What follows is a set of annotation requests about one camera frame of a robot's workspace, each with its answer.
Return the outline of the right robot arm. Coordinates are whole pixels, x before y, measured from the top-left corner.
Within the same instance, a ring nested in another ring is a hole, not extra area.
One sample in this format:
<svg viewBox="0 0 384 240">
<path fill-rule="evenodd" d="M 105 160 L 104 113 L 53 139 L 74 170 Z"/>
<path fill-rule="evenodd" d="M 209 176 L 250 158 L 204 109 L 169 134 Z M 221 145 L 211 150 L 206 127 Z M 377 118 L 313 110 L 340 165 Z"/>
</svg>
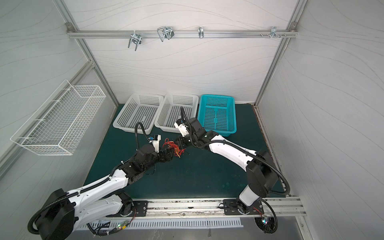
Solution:
<svg viewBox="0 0 384 240">
<path fill-rule="evenodd" d="M 261 202 L 269 193 L 282 196 L 290 193 L 288 180 L 272 161 L 268 162 L 258 152 L 236 145 L 214 131 L 207 132 L 196 118 L 187 118 L 183 107 L 180 112 L 181 118 L 175 123 L 182 135 L 177 140 L 180 147 L 193 146 L 221 155 L 246 172 L 248 184 L 236 200 L 240 214 L 247 215 L 253 204 Z"/>
</svg>

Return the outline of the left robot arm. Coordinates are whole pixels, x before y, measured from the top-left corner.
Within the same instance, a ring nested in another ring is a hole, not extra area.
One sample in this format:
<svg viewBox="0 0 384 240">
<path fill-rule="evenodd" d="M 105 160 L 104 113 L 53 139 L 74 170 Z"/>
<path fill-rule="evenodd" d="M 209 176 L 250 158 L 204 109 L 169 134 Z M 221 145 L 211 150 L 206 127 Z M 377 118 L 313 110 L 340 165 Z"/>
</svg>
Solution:
<svg viewBox="0 0 384 240">
<path fill-rule="evenodd" d="M 107 216 L 136 215 L 137 208 L 124 188 L 141 179 L 145 172 L 157 163 L 172 160 L 175 149 L 158 145 L 159 136 L 150 137 L 148 144 L 138 146 L 127 161 L 115 166 L 111 173 L 78 189 L 54 191 L 29 220 L 27 229 L 43 240 L 64 240 L 74 230 L 87 225 L 94 235 L 100 228 L 92 228 L 91 222 Z"/>
</svg>

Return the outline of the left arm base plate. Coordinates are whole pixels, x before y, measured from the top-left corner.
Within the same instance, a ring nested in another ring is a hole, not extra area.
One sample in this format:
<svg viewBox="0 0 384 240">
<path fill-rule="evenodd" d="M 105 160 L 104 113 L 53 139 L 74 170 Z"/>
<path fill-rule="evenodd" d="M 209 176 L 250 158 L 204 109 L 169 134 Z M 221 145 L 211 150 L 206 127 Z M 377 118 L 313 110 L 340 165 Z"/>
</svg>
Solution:
<svg viewBox="0 0 384 240">
<path fill-rule="evenodd" d="M 148 201 L 132 201 L 124 205 L 119 211 L 119 217 L 145 217 L 148 210 Z"/>
</svg>

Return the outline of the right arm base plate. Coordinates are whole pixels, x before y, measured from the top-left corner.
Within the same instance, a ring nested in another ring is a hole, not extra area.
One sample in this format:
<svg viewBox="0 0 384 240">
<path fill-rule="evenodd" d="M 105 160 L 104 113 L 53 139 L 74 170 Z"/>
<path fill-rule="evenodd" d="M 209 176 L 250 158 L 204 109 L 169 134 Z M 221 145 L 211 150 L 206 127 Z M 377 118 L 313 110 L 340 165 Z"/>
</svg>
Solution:
<svg viewBox="0 0 384 240">
<path fill-rule="evenodd" d="M 224 199 L 218 206 L 219 209 L 224 210 L 226 216 L 231 215 L 257 215 L 263 216 L 264 208 L 261 201 L 255 201 L 252 206 L 247 207 L 240 200 L 237 199 Z"/>
</svg>

